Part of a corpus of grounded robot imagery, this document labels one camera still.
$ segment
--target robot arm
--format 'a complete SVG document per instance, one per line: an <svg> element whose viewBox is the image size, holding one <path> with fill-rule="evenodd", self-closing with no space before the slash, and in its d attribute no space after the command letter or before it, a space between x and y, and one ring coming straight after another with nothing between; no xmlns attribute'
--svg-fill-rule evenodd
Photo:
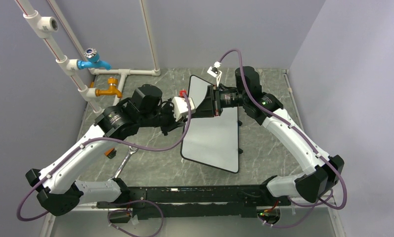
<svg viewBox="0 0 394 237"><path fill-rule="evenodd" d="M162 92L152 85L143 85L135 90L132 98L127 98L116 106L108 107L95 119L86 134L58 160L42 170L31 169L26 178L33 187L47 177L37 188L37 199L41 206L55 216L63 215L78 204L129 199L129 190L119 178L105 182L84 182L77 180L87 167L102 154L116 144L113 141L99 140L87 145L86 141L95 138L115 138L124 140L135 135L140 127L160 127L167 135L177 127L184 125L188 106L184 98L174 97L162 102ZM189 98L191 112L195 111L192 99ZM64 159L75 149L67 161ZM61 166L50 175L58 165Z"/></svg>
<svg viewBox="0 0 394 237"><path fill-rule="evenodd" d="M217 81L219 81L219 75L221 76L218 67L219 64L215 64L208 70L208 73L214 76ZM331 157L326 151L315 144L295 124L282 103L274 95L262 92L259 74L254 68L243 67L243 71L249 92L258 104L283 118L286 123L277 117L261 111L252 103L244 88L239 68L235 71L236 87L226 87L222 84L219 84L219 86L210 85L207 89L206 99L197 108L196 113L193 114L193 118L219 116L223 108L242 106L249 117L253 118L259 125L265 127L283 143L295 157L303 171L296 175L285 177L272 176L268 178L263 185L266 186L269 194L276 198L280 196L301 196L309 202L316 202L322 195L335 186L339 180L331 168L319 157L324 157L339 173L341 173L344 167L344 161L339 155ZM306 140L293 128L297 128L318 152L313 152Z"/></svg>

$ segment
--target blue faucet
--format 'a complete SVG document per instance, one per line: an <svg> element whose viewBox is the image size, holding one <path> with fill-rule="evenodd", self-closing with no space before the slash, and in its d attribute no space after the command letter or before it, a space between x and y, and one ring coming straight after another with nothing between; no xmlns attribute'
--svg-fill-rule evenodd
<svg viewBox="0 0 394 237"><path fill-rule="evenodd" d="M79 60L78 68L105 68L106 70L111 69L111 65L105 61L99 60L99 54L96 52L94 48L88 48L84 53L85 57L88 59L88 62Z"/></svg>

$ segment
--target yellow faucet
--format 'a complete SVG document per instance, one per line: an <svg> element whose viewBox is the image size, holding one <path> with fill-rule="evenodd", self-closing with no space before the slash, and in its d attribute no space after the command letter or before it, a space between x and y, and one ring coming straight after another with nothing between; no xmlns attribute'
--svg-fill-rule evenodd
<svg viewBox="0 0 394 237"><path fill-rule="evenodd" d="M121 98L123 95L122 93L117 89L117 84L118 80L110 77L108 78L108 85L109 88L107 90L96 90L95 95L96 96L101 96L101 95L117 95L118 98Z"/></svg>

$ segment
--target white cable clip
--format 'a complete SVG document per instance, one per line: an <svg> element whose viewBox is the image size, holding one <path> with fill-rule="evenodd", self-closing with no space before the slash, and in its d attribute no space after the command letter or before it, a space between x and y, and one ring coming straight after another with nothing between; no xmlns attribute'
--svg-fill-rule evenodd
<svg viewBox="0 0 394 237"><path fill-rule="evenodd" d="M216 78L216 85L217 85L217 86L219 86L220 78L221 78L221 75L223 74L223 73L219 70L220 65L221 65L221 63L218 62L218 61L216 61L216 62L214 63L214 65L213 65L212 67L209 67L209 69L207 70L207 73L208 73L208 74L210 74L211 76L213 76L213 77Z"/></svg>

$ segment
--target gray wall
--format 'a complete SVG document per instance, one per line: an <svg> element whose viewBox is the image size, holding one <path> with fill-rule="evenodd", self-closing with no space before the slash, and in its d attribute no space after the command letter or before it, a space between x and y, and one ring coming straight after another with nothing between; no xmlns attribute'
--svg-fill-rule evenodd
<svg viewBox="0 0 394 237"><path fill-rule="evenodd" d="M46 1L31 2L43 16L51 15ZM64 31L54 36L63 52L79 57ZM92 79L88 72L82 78ZM42 219L23 223L15 215L29 189L24 175L50 164L75 142L85 105L16 3L0 1L0 236L38 236ZM23 215L42 211L32 196Z"/></svg>
<svg viewBox="0 0 394 237"><path fill-rule="evenodd" d="M290 82L307 134L345 159L347 236L394 237L394 0L327 0Z"/></svg>
<svg viewBox="0 0 394 237"><path fill-rule="evenodd" d="M162 68L208 67L234 47L248 65L289 68L325 0L147 2ZM58 4L83 47L115 68L153 68L139 0Z"/></svg>
<svg viewBox="0 0 394 237"><path fill-rule="evenodd" d="M153 69L138 0L59 0L82 47L96 48L112 67Z"/></svg>
<svg viewBox="0 0 394 237"><path fill-rule="evenodd" d="M161 67L208 67L239 48L246 65L289 68L325 0L154 0ZM238 66L236 56L226 66Z"/></svg>

